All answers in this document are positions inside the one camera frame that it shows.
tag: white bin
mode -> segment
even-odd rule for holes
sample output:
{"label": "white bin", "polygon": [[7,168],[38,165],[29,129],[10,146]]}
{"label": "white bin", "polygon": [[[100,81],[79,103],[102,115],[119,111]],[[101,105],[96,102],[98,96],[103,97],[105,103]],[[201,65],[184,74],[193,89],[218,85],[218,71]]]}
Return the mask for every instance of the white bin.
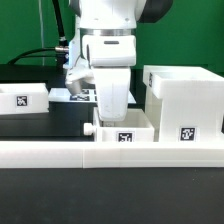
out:
{"label": "white bin", "polygon": [[160,142],[224,140],[224,78],[173,66],[145,66],[143,76],[146,114]]}
{"label": "white bin", "polygon": [[84,132],[94,134],[96,142],[153,142],[154,127],[141,109],[128,109],[124,121],[107,123],[99,119],[98,108],[94,108],[93,125],[85,124]]}
{"label": "white bin", "polygon": [[0,114],[45,113],[48,107],[43,83],[0,84]]}

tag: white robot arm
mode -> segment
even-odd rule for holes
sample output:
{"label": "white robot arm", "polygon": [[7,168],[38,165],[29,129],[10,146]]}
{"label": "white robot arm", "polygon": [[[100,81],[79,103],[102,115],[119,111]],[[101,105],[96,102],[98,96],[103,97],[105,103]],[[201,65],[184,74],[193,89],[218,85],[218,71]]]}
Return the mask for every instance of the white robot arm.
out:
{"label": "white robot arm", "polygon": [[[80,17],[74,40],[80,39],[81,57],[76,53],[70,61],[66,86],[76,94],[80,80],[95,83],[102,121],[125,118],[130,67],[136,64],[136,21],[155,22],[171,5],[172,0],[70,0]],[[74,52],[70,47],[71,58]]]}

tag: black cable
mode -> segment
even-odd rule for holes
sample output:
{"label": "black cable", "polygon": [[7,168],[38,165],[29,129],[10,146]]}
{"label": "black cable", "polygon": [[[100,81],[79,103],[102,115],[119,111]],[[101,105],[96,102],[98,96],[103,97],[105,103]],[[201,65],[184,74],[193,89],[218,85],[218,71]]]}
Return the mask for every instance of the black cable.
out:
{"label": "black cable", "polygon": [[64,32],[59,2],[58,0],[52,0],[52,2],[54,5],[55,17],[56,17],[57,26],[58,26],[59,45],[65,47],[65,46],[68,46],[68,42],[65,38],[65,32]]}
{"label": "black cable", "polygon": [[10,60],[7,64],[8,65],[13,65],[18,60],[20,60],[21,58],[24,58],[27,55],[38,53],[38,52],[46,52],[46,51],[55,51],[55,48],[54,47],[48,47],[48,48],[39,48],[39,49],[31,50],[31,51],[26,51],[26,52],[20,54],[19,56],[13,58],[12,60]]}

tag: black table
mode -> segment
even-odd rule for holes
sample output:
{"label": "black table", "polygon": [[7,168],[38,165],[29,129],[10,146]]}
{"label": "black table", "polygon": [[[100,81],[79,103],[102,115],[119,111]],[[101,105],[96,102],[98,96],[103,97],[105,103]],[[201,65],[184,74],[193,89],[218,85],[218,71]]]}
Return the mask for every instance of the black table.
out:
{"label": "black table", "polygon": [[[54,67],[0,66],[1,83],[63,87],[61,74]],[[142,106],[141,75],[132,78]],[[0,140],[91,141],[79,130],[93,106],[52,103],[49,114],[2,116]],[[0,223],[224,223],[223,186],[224,169],[216,168],[1,169]]]}

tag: green backdrop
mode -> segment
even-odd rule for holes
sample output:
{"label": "green backdrop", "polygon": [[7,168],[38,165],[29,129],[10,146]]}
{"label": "green backdrop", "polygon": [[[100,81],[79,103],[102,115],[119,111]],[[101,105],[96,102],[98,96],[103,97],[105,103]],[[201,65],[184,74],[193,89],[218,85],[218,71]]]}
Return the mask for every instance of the green backdrop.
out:
{"label": "green backdrop", "polygon": [[[60,0],[67,39],[74,35],[68,0]],[[38,0],[0,3],[0,63],[41,47]],[[58,44],[51,0],[42,0],[45,46]],[[169,13],[155,24],[138,24],[137,65],[198,65],[224,72],[224,0],[174,0]],[[23,59],[20,64],[41,64]],[[47,64],[54,65],[53,59]]]}

